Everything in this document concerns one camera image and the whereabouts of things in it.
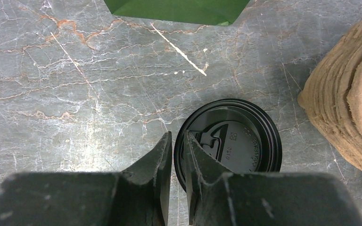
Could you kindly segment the black plastic cup lid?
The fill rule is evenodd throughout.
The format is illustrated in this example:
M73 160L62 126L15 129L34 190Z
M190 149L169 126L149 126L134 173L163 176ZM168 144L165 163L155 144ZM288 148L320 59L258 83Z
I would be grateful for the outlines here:
M181 126L173 158L184 190L185 131L192 133L206 153L235 173L280 171L282 144L271 117L249 101L225 98L198 108Z

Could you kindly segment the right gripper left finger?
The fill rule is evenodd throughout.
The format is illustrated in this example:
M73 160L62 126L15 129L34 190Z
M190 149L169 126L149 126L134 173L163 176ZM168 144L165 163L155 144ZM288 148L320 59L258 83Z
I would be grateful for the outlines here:
M0 185L0 226L165 226L172 134L120 172L17 173Z

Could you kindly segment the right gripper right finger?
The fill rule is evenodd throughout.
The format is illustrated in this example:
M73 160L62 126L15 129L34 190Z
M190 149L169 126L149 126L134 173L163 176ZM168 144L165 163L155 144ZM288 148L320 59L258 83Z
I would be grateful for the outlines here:
M184 134L192 226L362 226L346 186L326 173L237 174Z

